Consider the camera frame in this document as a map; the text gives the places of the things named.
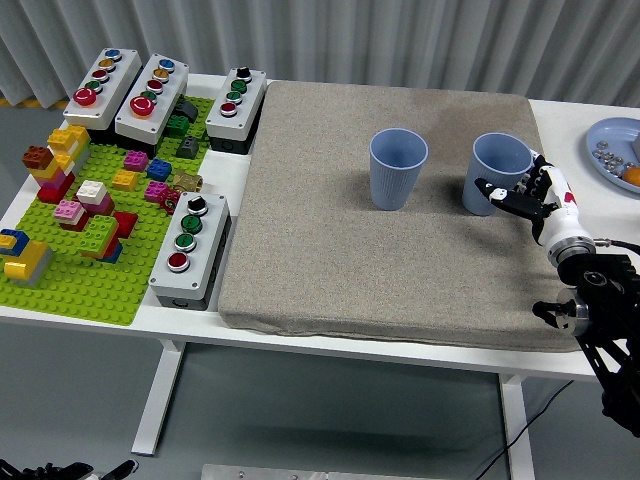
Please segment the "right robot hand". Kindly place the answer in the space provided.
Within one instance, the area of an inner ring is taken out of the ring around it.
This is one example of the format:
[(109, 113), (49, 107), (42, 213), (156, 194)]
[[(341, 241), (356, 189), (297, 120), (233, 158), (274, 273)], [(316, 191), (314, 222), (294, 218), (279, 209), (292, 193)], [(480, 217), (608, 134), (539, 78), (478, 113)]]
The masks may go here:
[(532, 224), (532, 236), (557, 267), (578, 254), (593, 254), (594, 239), (579, 221), (574, 194), (561, 170), (534, 151), (531, 169), (511, 190), (489, 180), (475, 180), (477, 189), (495, 207)]

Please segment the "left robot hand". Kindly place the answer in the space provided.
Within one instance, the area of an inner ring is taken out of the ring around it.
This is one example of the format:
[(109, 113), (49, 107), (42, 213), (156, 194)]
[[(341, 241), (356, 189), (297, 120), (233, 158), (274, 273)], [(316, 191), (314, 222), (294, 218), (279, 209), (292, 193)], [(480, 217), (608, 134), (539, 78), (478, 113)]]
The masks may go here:
[(60, 467), (54, 466), (52, 463), (47, 463), (44, 466), (36, 467), (34, 469), (25, 468), (22, 470), (17, 469), (15, 466), (1, 460), (1, 478), (2, 479), (55, 479), (55, 480), (67, 480), (67, 479), (111, 479), (121, 480), (126, 479), (131, 474), (135, 473), (139, 468), (139, 463), (136, 460), (129, 459), (121, 463), (111, 471), (107, 473), (97, 472), (92, 465), (84, 462), (74, 462), (67, 466)]

